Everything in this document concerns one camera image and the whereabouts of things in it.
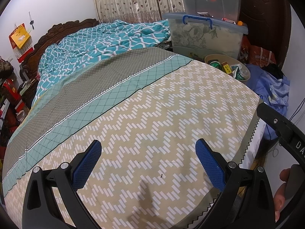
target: finger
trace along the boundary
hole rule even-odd
[[[289,178],[289,174],[290,174],[290,168],[282,170],[282,171],[280,172],[280,179],[281,179],[283,182],[287,182],[287,181],[288,181],[288,178]]]
[[[280,218],[280,211],[275,211],[275,222],[277,222]]]
[[[273,201],[274,201],[274,209],[275,211],[279,211],[282,209],[285,203],[285,188],[286,183],[283,183],[278,190],[276,191]]]

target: wooden headboard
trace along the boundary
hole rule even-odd
[[[34,45],[34,51],[29,53],[21,63],[21,66],[29,79],[36,76],[40,58],[49,45],[58,44],[69,34],[76,33],[78,30],[83,28],[94,27],[98,24],[99,22],[96,19],[86,19],[82,22],[74,21],[54,25],[39,39],[39,41]],[[22,70],[20,70],[19,74],[22,80],[25,81],[26,79],[23,76]]]

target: snack package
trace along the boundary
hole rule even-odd
[[[252,45],[250,47],[248,63],[264,67],[270,63],[276,64],[276,60],[273,52]]]
[[[225,21],[225,22],[230,22],[230,23],[232,23],[232,24],[236,24],[235,21],[229,20],[229,19],[227,19],[227,18],[222,18],[222,20]]]
[[[240,52],[239,52],[239,57],[238,57],[238,60],[243,64],[248,63],[250,47],[251,47],[251,44],[250,44],[247,36],[244,35],[242,38],[242,44],[240,47]]]
[[[225,73],[227,73],[227,74],[230,75],[230,76],[233,76],[232,70],[231,70],[231,68],[230,68],[230,66],[229,66],[229,64],[228,64],[227,62],[223,62],[223,63],[222,63],[222,68],[223,68],[223,71],[224,71]]]

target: blue handle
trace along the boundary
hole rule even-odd
[[[101,142],[94,140],[84,152],[82,160],[72,173],[72,188],[75,192],[85,186],[101,154]]]
[[[195,145],[197,157],[213,186],[222,192],[226,185],[225,173],[209,149],[205,141],[197,140]]]
[[[213,29],[213,21],[208,18],[208,17],[203,17],[203,16],[196,16],[196,15],[185,15],[182,18],[183,24],[185,25],[185,19],[190,18],[190,19],[195,19],[195,20],[200,20],[200,21],[209,21],[210,22],[210,28]]]

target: storage box lid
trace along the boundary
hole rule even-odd
[[[166,13],[166,14],[162,15],[162,18],[163,19],[181,20],[181,23],[182,23],[182,18],[185,15],[186,15],[185,12],[184,13],[183,12]],[[236,24],[233,24],[233,23],[230,23],[230,22],[225,22],[223,20],[218,20],[218,19],[214,19],[214,18],[209,18],[209,19],[212,20],[212,25],[219,26],[219,27],[226,27],[226,28],[229,28],[229,29],[234,30],[236,32],[239,32],[239,33],[248,34],[248,27],[246,25],[245,26],[239,26],[239,25],[236,25]],[[187,20],[188,20],[188,22],[209,24],[209,21],[203,21],[203,20],[197,20],[197,19],[191,19],[191,18],[188,18]]]

